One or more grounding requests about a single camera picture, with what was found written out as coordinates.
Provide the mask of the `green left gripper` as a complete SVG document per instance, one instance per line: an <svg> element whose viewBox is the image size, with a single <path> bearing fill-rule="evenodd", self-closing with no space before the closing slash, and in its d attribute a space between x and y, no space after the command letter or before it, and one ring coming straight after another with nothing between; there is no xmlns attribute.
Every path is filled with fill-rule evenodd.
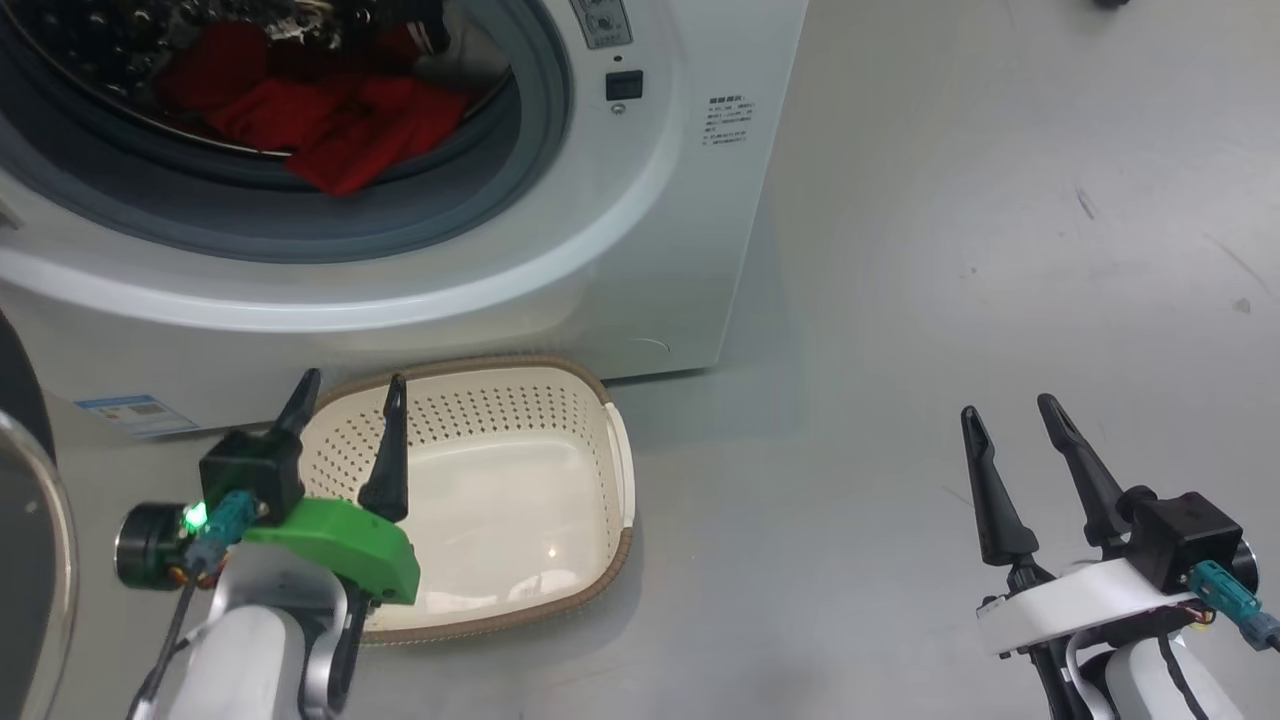
<svg viewBox="0 0 1280 720"><path fill-rule="evenodd" d="M300 378L270 436L298 439L311 421L323 373ZM410 515L407 382L392 377L384 402L384 433L358 506L342 498L305 497L278 527L256 525L243 541L275 544L353 582L381 603L412 606L421 569L408 536L396 523Z"/></svg>

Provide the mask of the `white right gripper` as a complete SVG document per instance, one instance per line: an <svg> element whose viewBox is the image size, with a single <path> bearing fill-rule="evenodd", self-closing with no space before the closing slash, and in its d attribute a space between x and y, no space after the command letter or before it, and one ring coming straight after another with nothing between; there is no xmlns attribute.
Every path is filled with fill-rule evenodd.
<svg viewBox="0 0 1280 720"><path fill-rule="evenodd" d="M1098 550L1125 548L1132 525L1117 514L1119 483L1055 396L1039 395L1037 407L1070 471L1085 516L1087 543ZM1161 589L1126 559L1094 562L1053 579L1034 559L1039 542L1021 521L998 474L995 443L977 407L964 407L961 427L982 561L1009 570L1009 592L977 610L987 655L1012 653L1194 598L1184 587Z"/></svg>

